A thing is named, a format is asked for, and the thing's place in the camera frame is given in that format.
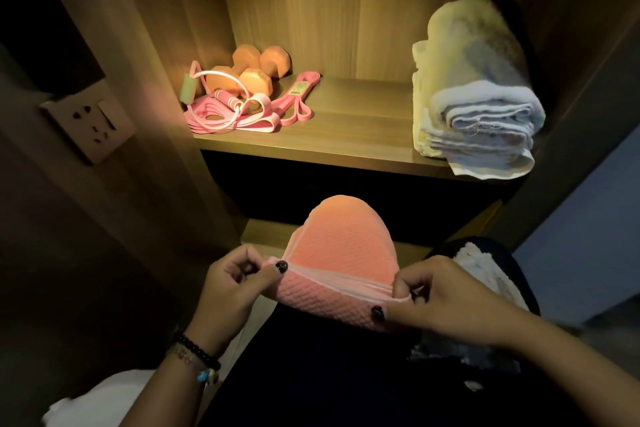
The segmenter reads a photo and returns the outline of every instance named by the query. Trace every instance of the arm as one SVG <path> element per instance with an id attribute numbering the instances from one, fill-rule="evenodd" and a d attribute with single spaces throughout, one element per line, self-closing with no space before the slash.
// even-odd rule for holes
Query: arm
<path id="1" fill-rule="evenodd" d="M 425 286 L 428 301 L 389 303 L 387 320 L 460 341 L 508 348 L 538 366 L 599 426 L 640 425 L 640 382 L 580 340 L 493 293 L 447 257 L 396 274 L 394 297 Z"/>
<path id="2" fill-rule="evenodd" d="M 286 267 L 277 268 L 275 261 L 265 263 L 258 271 L 263 263 L 255 248 L 241 246 L 209 268 L 198 307 L 184 334 L 211 356 L 218 358 L 224 353 L 249 318 L 258 296 L 286 271 Z M 177 355 L 168 355 L 120 427 L 194 425 L 204 390 L 204 384 L 196 380 L 196 370 Z"/>

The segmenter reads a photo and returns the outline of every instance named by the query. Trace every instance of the dark nail polish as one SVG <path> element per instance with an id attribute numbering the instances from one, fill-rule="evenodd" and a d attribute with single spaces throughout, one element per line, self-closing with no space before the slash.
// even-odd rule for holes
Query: dark nail polish
<path id="1" fill-rule="evenodd" d="M 371 317 L 375 321 L 384 321 L 385 320 L 385 312 L 382 310 L 380 306 L 373 306 L 371 308 Z"/>
<path id="2" fill-rule="evenodd" d="M 289 268 L 289 264 L 287 262 L 285 262 L 284 260 L 281 260 L 279 262 L 276 262 L 276 267 L 278 268 L 280 273 L 284 273 Z"/>

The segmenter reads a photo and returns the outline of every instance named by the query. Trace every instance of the electrical outlet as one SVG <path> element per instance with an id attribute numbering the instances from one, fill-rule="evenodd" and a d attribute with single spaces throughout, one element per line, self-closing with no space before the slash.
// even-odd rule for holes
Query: electrical outlet
<path id="1" fill-rule="evenodd" d="M 105 80 L 40 107 L 93 164 L 102 162 L 136 131 Z"/>

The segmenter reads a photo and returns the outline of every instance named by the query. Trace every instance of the stack of towels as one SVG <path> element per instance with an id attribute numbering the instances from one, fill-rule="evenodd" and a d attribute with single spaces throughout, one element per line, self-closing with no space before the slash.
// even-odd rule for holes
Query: stack of towels
<path id="1" fill-rule="evenodd" d="M 413 45 L 413 146 L 454 174 L 513 179 L 531 171 L 545 111 L 520 43 L 491 0 L 444 4 Z"/>

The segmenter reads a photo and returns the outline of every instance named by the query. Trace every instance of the pink resistance band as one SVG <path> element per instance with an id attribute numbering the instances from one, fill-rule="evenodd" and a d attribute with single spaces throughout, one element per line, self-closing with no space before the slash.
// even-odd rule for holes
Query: pink resistance band
<path id="1" fill-rule="evenodd" d="M 311 109 L 305 105 L 303 99 L 320 81 L 320 74 L 315 71 L 300 73 L 296 82 L 282 98 L 271 101 L 264 93 L 249 96 L 247 88 L 235 76 L 221 71 L 203 71 L 197 61 L 191 64 L 189 75 L 194 79 L 200 78 L 207 92 L 205 96 L 187 105 L 187 111 L 184 113 L 193 133 L 220 133 L 231 130 L 271 133 L 276 131 L 279 124 L 287 126 L 298 120 L 309 120 L 312 117 Z M 212 92 L 207 86 L 205 75 L 221 75 L 233 80 L 243 91 L 246 100 L 242 101 L 220 89 Z M 252 103 L 260 105 L 260 111 L 248 114 Z M 294 108 L 293 115 L 283 119 L 285 112 L 291 106 Z M 221 119 L 207 120 L 207 117 L 212 115 L 219 116 Z"/>

